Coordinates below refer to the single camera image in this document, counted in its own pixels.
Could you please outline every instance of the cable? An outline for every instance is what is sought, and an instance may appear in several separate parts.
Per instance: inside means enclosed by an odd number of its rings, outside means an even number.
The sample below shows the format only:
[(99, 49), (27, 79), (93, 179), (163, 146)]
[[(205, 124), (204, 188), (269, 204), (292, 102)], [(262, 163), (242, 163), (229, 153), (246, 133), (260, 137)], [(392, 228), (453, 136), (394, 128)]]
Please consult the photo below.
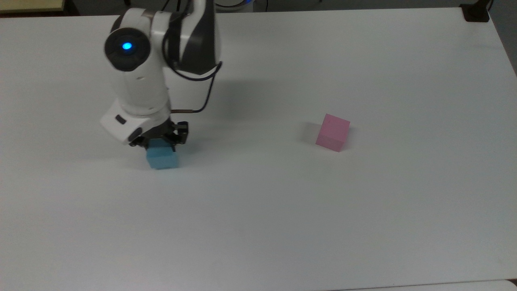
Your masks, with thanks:
[(208, 93), (206, 94), (205, 104), (203, 104), (203, 106), (200, 109), (198, 109), (198, 110), (174, 109), (174, 110), (171, 110), (171, 114), (172, 113), (199, 113), (199, 112), (205, 110), (206, 105), (208, 104), (208, 100), (210, 99), (210, 94), (212, 93), (212, 86), (214, 85), (215, 79), (216, 79), (216, 76), (213, 76), (212, 80), (210, 81), (210, 87), (208, 87)]
[(210, 74), (212, 76), (212, 80), (210, 81), (210, 87), (208, 87), (208, 93), (206, 94), (205, 104), (203, 104), (203, 106), (200, 109), (198, 109), (198, 110), (174, 109), (174, 110), (171, 110), (171, 113), (199, 113), (199, 112), (205, 110), (206, 105), (208, 104), (208, 100), (210, 99), (210, 94), (212, 93), (212, 86), (214, 85), (214, 81), (216, 79), (216, 73), (219, 71), (222, 64), (223, 64), (222, 62), (219, 62), (219, 65), (217, 65), (217, 68), (214, 71), (214, 73)]
[[(185, 16), (187, 16), (187, 11), (189, 9), (189, 6), (190, 6), (190, 1), (187, 1), (187, 5), (185, 7), (185, 10), (183, 11), (183, 13), (181, 13), (181, 15), (179, 15), (178, 17), (176, 17), (175, 19), (171, 20), (170, 23), (173, 23), (175, 21), (181, 21), (183, 20), (183, 18), (185, 18)], [(182, 78), (185, 78), (187, 80), (190, 80), (190, 81), (205, 81), (205, 80), (208, 80), (210, 78), (212, 78), (212, 80), (210, 81), (210, 87), (208, 87), (208, 93), (206, 94), (206, 99), (205, 99), (205, 104), (203, 104), (203, 106), (198, 109), (198, 110), (192, 110), (192, 109), (174, 109), (174, 110), (171, 110), (171, 113), (199, 113), (203, 110), (205, 110), (206, 108), (206, 105), (208, 104), (208, 100), (210, 99), (210, 94), (212, 93), (212, 87), (214, 85), (214, 81), (216, 79), (216, 74), (217, 72), (221, 69), (221, 66), (223, 65), (223, 62), (219, 62), (216, 66), (216, 69), (214, 70), (214, 72), (206, 77), (203, 77), (203, 78), (192, 78), (192, 77), (188, 77), (188, 76), (185, 76), (183, 75), (182, 73), (178, 72), (177, 70), (177, 67), (178, 67), (178, 64), (176, 61), (172, 61), (169, 60), (169, 58), (167, 57), (167, 54), (165, 53), (165, 42), (167, 41), (167, 38), (169, 36), (169, 32), (170, 30), (167, 30), (165, 32), (165, 34), (163, 35), (163, 41), (162, 41), (162, 55), (163, 55), (163, 58), (165, 60), (165, 62), (167, 63), (167, 65), (171, 68), (171, 70), (176, 73), (178, 76), (182, 77)]]
[(492, 5), (493, 5), (493, 4), (494, 4), (494, 0), (492, 0), (492, 1), (490, 2), (490, 6), (488, 7), (487, 11), (490, 11), (490, 9), (492, 9)]
[(167, 4), (169, 3), (170, 0), (167, 0), (165, 1), (165, 5), (163, 5), (162, 9), (160, 11), (163, 11), (165, 9), (165, 7), (167, 7)]

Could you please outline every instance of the pink cube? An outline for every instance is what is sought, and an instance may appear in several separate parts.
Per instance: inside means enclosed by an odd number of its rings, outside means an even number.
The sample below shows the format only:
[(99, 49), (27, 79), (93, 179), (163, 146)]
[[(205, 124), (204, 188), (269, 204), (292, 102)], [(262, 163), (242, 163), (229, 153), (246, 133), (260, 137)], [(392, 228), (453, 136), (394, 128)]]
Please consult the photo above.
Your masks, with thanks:
[(346, 142), (349, 127), (350, 121), (326, 114), (320, 134), (318, 134), (318, 139), (316, 139), (316, 144), (336, 152), (341, 152)]

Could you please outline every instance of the floor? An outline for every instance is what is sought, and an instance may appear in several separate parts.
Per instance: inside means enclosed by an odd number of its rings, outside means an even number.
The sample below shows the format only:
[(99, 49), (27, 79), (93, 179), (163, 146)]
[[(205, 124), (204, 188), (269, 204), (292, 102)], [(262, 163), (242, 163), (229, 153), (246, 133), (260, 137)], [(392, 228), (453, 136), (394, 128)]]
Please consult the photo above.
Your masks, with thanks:
[[(169, 0), (165, 11), (176, 10), (178, 0)], [(349, 9), (390, 9), (424, 7), (458, 7), (459, 4), (474, 3), (475, 0), (255, 0), (254, 12), (264, 12), (269, 1), (268, 12), (307, 10), (349, 10)], [(127, 6), (124, 0), (73, 0), (81, 15), (121, 14)], [(166, 0), (131, 0), (132, 7), (153, 10), (163, 8)], [(517, 1), (494, 0), (490, 11), (501, 41), (517, 72)]]

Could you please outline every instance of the foam block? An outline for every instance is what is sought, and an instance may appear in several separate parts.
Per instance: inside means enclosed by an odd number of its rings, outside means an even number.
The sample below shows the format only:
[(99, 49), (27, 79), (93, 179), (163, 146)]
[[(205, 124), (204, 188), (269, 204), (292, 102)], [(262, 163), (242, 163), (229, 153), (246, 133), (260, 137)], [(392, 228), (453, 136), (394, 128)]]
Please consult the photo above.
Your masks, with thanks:
[(178, 157), (171, 145), (161, 138), (151, 139), (146, 152), (147, 162), (153, 169), (178, 167)]
[(350, 121), (326, 114), (323, 119), (316, 144), (330, 150), (341, 152), (346, 142)]

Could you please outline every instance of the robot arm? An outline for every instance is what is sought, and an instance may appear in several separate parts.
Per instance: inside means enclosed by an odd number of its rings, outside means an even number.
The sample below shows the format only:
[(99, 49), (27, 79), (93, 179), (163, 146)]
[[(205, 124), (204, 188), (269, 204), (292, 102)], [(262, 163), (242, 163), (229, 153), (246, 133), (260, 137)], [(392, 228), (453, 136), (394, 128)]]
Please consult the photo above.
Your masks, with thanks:
[(123, 144), (145, 147), (149, 139), (163, 138), (174, 148), (186, 141), (188, 123), (170, 120), (162, 69), (206, 80), (221, 65), (214, 0), (190, 2), (192, 14), (131, 8), (113, 24), (104, 52), (117, 98), (101, 124)]

